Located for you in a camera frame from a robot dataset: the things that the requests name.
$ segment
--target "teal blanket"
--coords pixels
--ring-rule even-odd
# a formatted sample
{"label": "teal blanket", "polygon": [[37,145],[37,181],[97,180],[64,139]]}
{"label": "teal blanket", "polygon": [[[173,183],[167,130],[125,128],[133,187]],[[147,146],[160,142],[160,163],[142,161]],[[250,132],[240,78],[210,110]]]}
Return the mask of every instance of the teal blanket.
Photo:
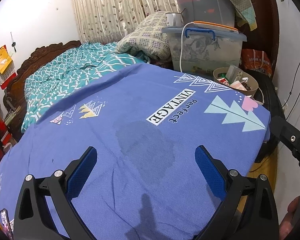
{"label": "teal blanket", "polygon": [[27,113],[21,131],[25,132],[50,106],[110,72],[143,61],[129,54],[117,54],[117,43],[82,44],[38,69],[25,82]]}

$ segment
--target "triangle pattern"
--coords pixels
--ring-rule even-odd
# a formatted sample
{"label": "triangle pattern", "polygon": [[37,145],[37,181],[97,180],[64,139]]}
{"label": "triangle pattern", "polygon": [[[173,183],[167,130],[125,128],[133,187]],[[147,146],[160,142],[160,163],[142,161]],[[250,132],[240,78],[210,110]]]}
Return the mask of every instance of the triangle pattern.
{"label": "triangle pattern", "polygon": [[71,118],[74,110],[75,110],[76,105],[74,105],[73,107],[71,107],[69,110],[65,111],[65,113],[63,114],[63,116],[69,117]]}
{"label": "triangle pattern", "polygon": [[197,79],[196,76],[193,76],[193,75],[190,75],[190,74],[183,74],[182,77],[180,77],[174,83],[192,82],[196,79]]}
{"label": "triangle pattern", "polygon": [[248,119],[250,119],[252,122],[260,125],[264,129],[266,128],[265,125],[260,121],[260,119],[252,111],[248,112]]}
{"label": "triangle pattern", "polygon": [[63,115],[63,112],[60,115],[58,115],[55,119],[51,120],[50,122],[55,123],[55,124],[61,124],[62,115]]}
{"label": "triangle pattern", "polygon": [[222,124],[244,122],[242,132],[266,129],[265,125],[252,111],[249,111],[246,114],[236,101],[233,101],[231,107],[229,107],[219,96],[214,98],[204,112],[211,114],[226,114]]}
{"label": "triangle pattern", "polygon": [[227,114],[229,113],[227,110],[224,110],[220,107],[214,106],[214,105],[209,105],[205,113],[210,113],[210,114]]}
{"label": "triangle pattern", "polygon": [[194,80],[189,86],[190,87],[199,87],[199,86],[209,86],[211,84],[211,80],[198,77],[196,80]]}
{"label": "triangle pattern", "polygon": [[229,112],[229,106],[219,96],[216,96],[211,104]]}
{"label": "triangle pattern", "polygon": [[205,90],[205,93],[212,93],[212,92],[219,92],[219,91],[226,91],[230,90],[230,87],[226,87],[224,85],[218,83],[211,83],[210,86]]}
{"label": "triangle pattern", "polygon": [[103,104],[100,104],[95,109],[93,109],[93,112],[96,114],[96,116],[99,116],[102,105]]}
{"label": "triangle pattern", "polygon": [[245,121],[246,121],[246,119],[243,118],[242,116],[239,116],[237,114],[228,112],[226,117],[224,118],[222,124],[225,124],[225,123],[239,123],[239,122],[245,122]]}

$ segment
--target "smartphone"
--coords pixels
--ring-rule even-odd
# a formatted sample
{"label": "smartphone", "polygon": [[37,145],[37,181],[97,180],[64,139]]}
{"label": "smartphone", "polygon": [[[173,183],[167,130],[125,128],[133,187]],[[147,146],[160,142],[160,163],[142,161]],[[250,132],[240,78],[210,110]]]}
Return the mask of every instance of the smartphone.
{"label": "smartphone", "polygon": [[8,211],[4,208],[0,211],[0,215],[1,215],[2,225],[3,225],[3,232],[10,240],[13,240],[13,234],[10,227]]}

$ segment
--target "white cable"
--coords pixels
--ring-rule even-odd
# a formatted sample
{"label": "white cable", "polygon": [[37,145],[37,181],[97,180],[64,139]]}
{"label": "white cable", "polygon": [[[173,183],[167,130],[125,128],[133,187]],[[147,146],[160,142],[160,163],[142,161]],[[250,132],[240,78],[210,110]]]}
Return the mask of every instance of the white cable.
{"label": "white cable", "polygon": [[262,103],[264,104],[265,103],[265,96],[263,95],[263,92],[262,90],[258,87],[259,91],[261,92],[261,95],[262,95]]}
{"label": "white cable", "polygon": [[183,48],[183,34],[185,32],[185,28],[189,25],[189,24],[193,24],[194,22],[190,22],[187,23],[183,29],[182,29],[182,33],[181,33],[181,51],[180,51],[180,59],[179,59],[179,67],[180,67],[180,72],[182,73],[182,67],[181,67],[181,59],[182,59],[182,48]]}

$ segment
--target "wooden floor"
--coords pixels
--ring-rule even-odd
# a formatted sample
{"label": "wooden floor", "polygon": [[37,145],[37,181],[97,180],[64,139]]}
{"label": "wooden floor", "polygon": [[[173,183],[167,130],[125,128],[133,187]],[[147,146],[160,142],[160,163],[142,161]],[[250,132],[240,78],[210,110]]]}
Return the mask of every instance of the wooden floor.
{"label": "wooden floor", "polygon": [[[257,178],[260,174],[265,174],[270,182],[272,192],[275,189],[275,182],[277,180],[277,166],[278,166],[278,148],[274,152],[263,159],[261,163],[254,163],[248,173],[247,177]],[[247,197],[242,197],[238,210],[242,212]]]}

